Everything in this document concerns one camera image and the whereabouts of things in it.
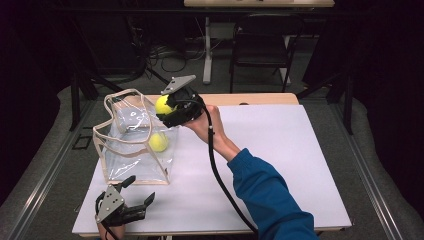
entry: yellow tennis ball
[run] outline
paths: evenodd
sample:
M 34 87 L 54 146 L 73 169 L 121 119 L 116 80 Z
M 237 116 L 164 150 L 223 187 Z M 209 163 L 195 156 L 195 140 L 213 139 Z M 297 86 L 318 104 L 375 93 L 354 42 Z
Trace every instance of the yellow tennis ball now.
M 168 101 L 168 95 L 163 95 L 158 98 L 155 104 L 155 110 L 157 114 L 169 114 L 174 111 L 169 105 L 166 104 Z
M 168 147 L 168 137 L 163 132 L 154 133 L 150 136 L 149 145 L 155 152 L 163 152 Z

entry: transparent bag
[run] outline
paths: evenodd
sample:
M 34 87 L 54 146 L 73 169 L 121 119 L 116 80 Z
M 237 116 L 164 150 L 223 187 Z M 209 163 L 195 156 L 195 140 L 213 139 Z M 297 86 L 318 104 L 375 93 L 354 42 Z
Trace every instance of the transparent bag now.
M 93 127 L 93 142 L 106 182 L 135 175 L 133 184 L 169 184 L 178 127 L 163 125 L 135 89 L 107 95 L 104 106 L 111 119 Z

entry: blue shirt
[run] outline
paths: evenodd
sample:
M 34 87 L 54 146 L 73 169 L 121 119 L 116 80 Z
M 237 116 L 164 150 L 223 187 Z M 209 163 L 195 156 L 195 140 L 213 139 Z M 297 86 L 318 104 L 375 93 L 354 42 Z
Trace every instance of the blue shirt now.
M 259 239 L 318 239 L 312 214 L 300 209 L 271 164 L 243 149 L 228 167 L 237 197 L 258 226 Z

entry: wooden table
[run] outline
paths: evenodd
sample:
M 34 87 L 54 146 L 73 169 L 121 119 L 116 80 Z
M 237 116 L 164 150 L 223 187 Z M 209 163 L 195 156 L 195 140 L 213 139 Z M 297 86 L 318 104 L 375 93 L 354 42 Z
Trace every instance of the wooden table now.
M 285 178 L 299 206 L 311 212 L 316 231 L 351 226 L 309 118 L 291 93 L 204 94 L 207 104 L 220 105 L 227 135 L 237 145 L 270 162 Z M 152 101 L 158 96 L 147 96 Z M 154 202 L 146 219 L 126 226 L 127 235 L 169 236 L 249 233 L 212 173 L 208 147 L 188 128 L 179 128 L 169 185 L 131 185 L 121 195 L 128 207 L 142 204 L 152 192 Z M 221 178 L 243 214 L 244 203 L 235 196 L 232 173 L 215 154 Z M 106 189 L 98 163 L 73 233 L 98 236 L 94 204 Z

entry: white tabletop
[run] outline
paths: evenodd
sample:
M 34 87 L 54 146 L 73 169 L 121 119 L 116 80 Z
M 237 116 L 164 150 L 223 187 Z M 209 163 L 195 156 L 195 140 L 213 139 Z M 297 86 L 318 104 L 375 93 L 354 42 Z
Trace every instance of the white tabletop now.
M 186 7 L 333 7 L 333 0 L 184 0 Z
M 312 213 L 315 230 L 336 230 L 351 223 L 301 105 L 221 106 L 227 135 L 240 147 L 270 162 L 285 178 L 299 206 Z M 127 225 L 129 235 L 241 233 L 249 228 L 220 189 L 210 168 L 207 145 L 180 127 L 170 185 L 130 185 L 121 191 L 129 207 L 140 205 L 152 192 L 146 219 Z M 226 161 L 215 154 L 219 173 L 237 204 L 251 220 L 232 188 Z M 73 233 L 98 235 L 94 203 L 106 189 L 97 165 Z

